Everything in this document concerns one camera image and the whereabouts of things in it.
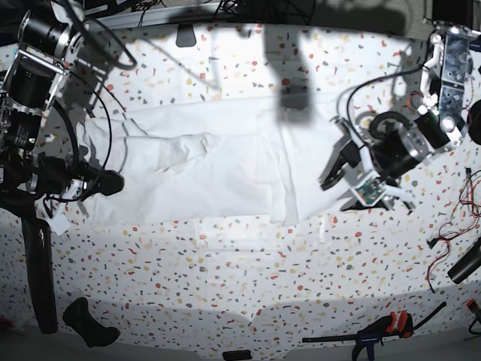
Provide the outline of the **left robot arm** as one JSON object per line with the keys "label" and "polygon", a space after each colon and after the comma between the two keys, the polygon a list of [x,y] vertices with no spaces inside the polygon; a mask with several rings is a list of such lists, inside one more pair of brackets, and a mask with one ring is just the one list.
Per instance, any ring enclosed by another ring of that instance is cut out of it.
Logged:
{"label": "left robot arm", "polygon": [[462,116],[463,101],[465,82],[472,72],[470,44],[480,36],[480,3],[435,1],[427,20],[434,29],[425,60],[412,70],[391,76],[420,74],[417,119],[387,111],[376,115],[363,135],[353,119],[352,99],[347,99],[346,116],[340,124],[349,140],[320,187],[327,191],[349,170],[357,171],[346,192],[351,197],[348,209],[390,210],[400,200],[413,211],[413,195],[401,189],[398,181],[419,164],[455,150],[468,133],[470,124]]}

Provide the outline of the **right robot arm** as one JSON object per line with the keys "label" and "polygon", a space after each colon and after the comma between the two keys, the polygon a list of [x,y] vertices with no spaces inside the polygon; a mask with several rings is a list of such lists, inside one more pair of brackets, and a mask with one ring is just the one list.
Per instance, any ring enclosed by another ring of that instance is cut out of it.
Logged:
{"label": "right robot arm", "polygon": [[[77,1],[33,1],[20,21],[18,50],[1,72],[1,207],[23,222],[28,234],[62,235],[71,226],[65,204],[97,193],[120,192],[123,178],[80,158],[73,124],[60,99],[87,38]],[[66,159],[33,153],[45,115],[64,122],[72,152]]]}

